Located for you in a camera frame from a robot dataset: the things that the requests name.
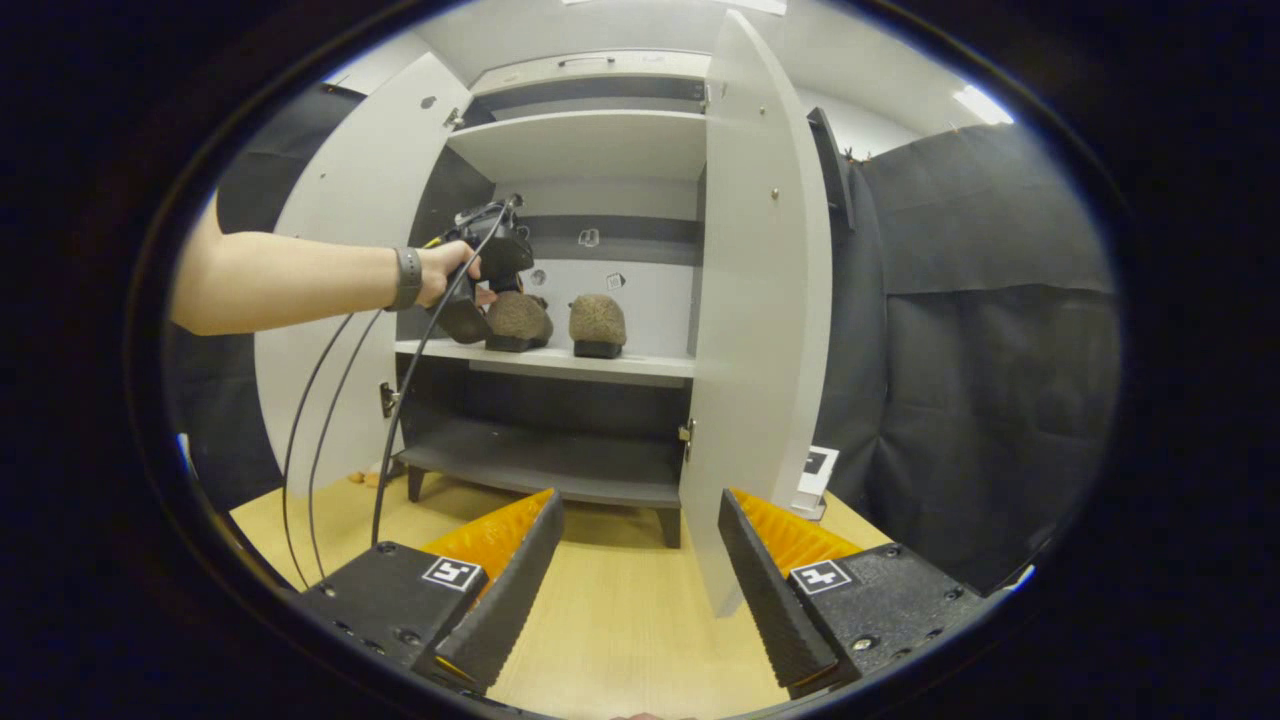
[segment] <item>black cable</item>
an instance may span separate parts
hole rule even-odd
[[[302,574],[302,566],[298,565],[298,556],[293,551],[293,538],[289,537],[289,460],[293,457],[293,437],[298,433],[298,420],[302,418],[302,406],[307,404],[307,396],[311,395],[311,383],[315,382],[316,374],[320,373],[320,366],[324,365],[324,359],[329,356],[329,351],[333,350],[333,343],[338,341],[338,336],[347,327],[347,323],[355,318],[355,313],[343,318],[342,324],[338,325],[337,332],[329,338],[329,345],[324,346],[324,352],[320,354],[320,359],[316,360],[315,368],[311,368],[311,377],[307,378],[307,387],[302,388],[302,400],[298,401],[298,410],[293,414],[293,427],[289,428],[289,443],[284,450],[284,483],[280,486],[280,512],[284,516],[284,542],[289,546],[289,557],[293,559],[293,569],[298,571],[298,579],[302,580],[302,585],[307,587],[307,578]]]
[[[315,487],[316,487],[316,466],[320,465],[320,450],[324,448],[324,436],[329,432],[329,420],[333,419],[333,409],[338,405],[338,396],[342,395],[342,386],[347,384],[347,375],[351,373],[351,366],[356,364],[356,356],[360,355],[360,347],[365,345],[365,338],[369,337],[369,331],[374,329],[374,323],[378,318],[383,315],[381,310],[374,313],[374,316],[369,319],[369,324],[365,325],[365,332],[360,333],[360,340],[356,341],[356,347],[351,351],[351,357],[347,359],[347,368],[342,372],[342,378],[338,379],[338,387],[333,391],[333,400],[329,401],[329,411],[325,413],[324,425],[320,428],[320,438],[316,441],[316,455],[311,460],[311,477],[307,479],[307,523],[311,525],[311,551],[316,555],[316,568],[320,569],[320,579],[325,579],[324,565],[320,564],[320,543],[316,542],[316,518],[315,518]]]
[[[498,225],[502,224],[502,217],[511,210],[511,204],[516,197],[517,196],[511,196],[502,204],[502,210],[498,211],[498,219],[494,220],[493,227],[489,228],[489,233],[484,236],[484,240],[476,246],[475,254],[472,254],[466,264],[462,265],[462,272],[458,273],[458,277],[453,281],[448,290],[444,291],[444,295],[440,296],[440,302],[435,306],[435,313],[431,313],[431,319],[426,323],[426,331],[422,333],[422,340],[417,342],[417,350],[413,351],[413,359],[410,360],[408,369],[404,370],[404,378],[401,379],[401,401],[396,404],[396,410],[392,413],[392,425],[387,430],[387,446],[383,448],[383,466],[378,473],[378,495],[374,500],[374,528],[370,546],[378,544],[378,529],[383,518],[383,495],[387,489],[387,475],[390,469],[392,446],[396,443],[396,428],[399,424],[401,407],[404,406],[404,401],[408,398],[408,383],[413,379],[413,370],[417,369],[417,360],[422,356],[422,348],[426,347],[426,340],[431,337],[431,329],[435,328],[435,320],[440,316],[440,311],[444,310],[449,297],[452,297],[454,291],[458,290],[458,286],[467,281],[467,270],[471,269],[471,264],[480,256],[480,251],[484,250],[484,246],[493,238],[494,233],[498,231]]]

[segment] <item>black curtain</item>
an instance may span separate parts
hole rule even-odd
[[[232,161],[218,184],[223,232],[271,232],[307,161],[364,95],[320,86],[284,106]],[[282,484],[253,370],[253,336],[198,337],[170,325],[169,382],[178,432],[218,511]]]
[[[1120,368],[1105,240],[1018,126],[928,137],[849,179],[814,439],[841,451],[829,489],[991,591],[1101,461]]]

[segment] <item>human arm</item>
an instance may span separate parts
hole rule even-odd
[[[461,241],[419,250],[422,290],[430,306],[447,288],[448,274],[474,251]],[[480,260],[468,274],[480,277]],[[210,201],[178,265],[170,316],[195,334],[266,331],[332,315],[390,305],[399,264],[387,247],[314,242],[265,232],[224,234],[218,197]],[[481,304],[492,293],[476,288]]]

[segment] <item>wooden floor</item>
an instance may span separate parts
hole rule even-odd
[[[232,516],[296,587],[280,518],[280,491]],[[387,491],[381,539],[420,547],[521,496],[429,474],[411,503],[406,480]],[[319,580],[307,509],[289,498],[289,529],[307,583]],[[827,496],[822,525],[861,547],[890,539]],[[315,497],[316,538],[325,570],[369,547],[374,491],[342,480]],[[716,619],[687,539],[662,543],[653,510],[567,503],[564,536],[524,633],[489,697],[558,717],[703,720],[786,702],[751,615],[742,605]]]

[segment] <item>white shelf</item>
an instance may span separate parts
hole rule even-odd
[[[586,110],[461,129],[449,147],[495,183],[541,178],[696,181],[707,122],[696,113]]]
[[[396,342],[396,352],[412,354],[417,350],[416,340]],[[613,360],[599,357],[576,357],[572,350],[562,347],[540,347],[525,352],[499,352],[485,350],[483,342],[460,345],[452,340],[430,340],[422,348],[422,355],[431,357],[453,357],[470,360],[479,370],[521,373],[525,369],[544,368],[561,370],[557,377],[594,379],[602,375],[632,375],[650,378],[692,378],[692,357],[658,357],[653,355],[632,355],[622,348],[622,355]]]

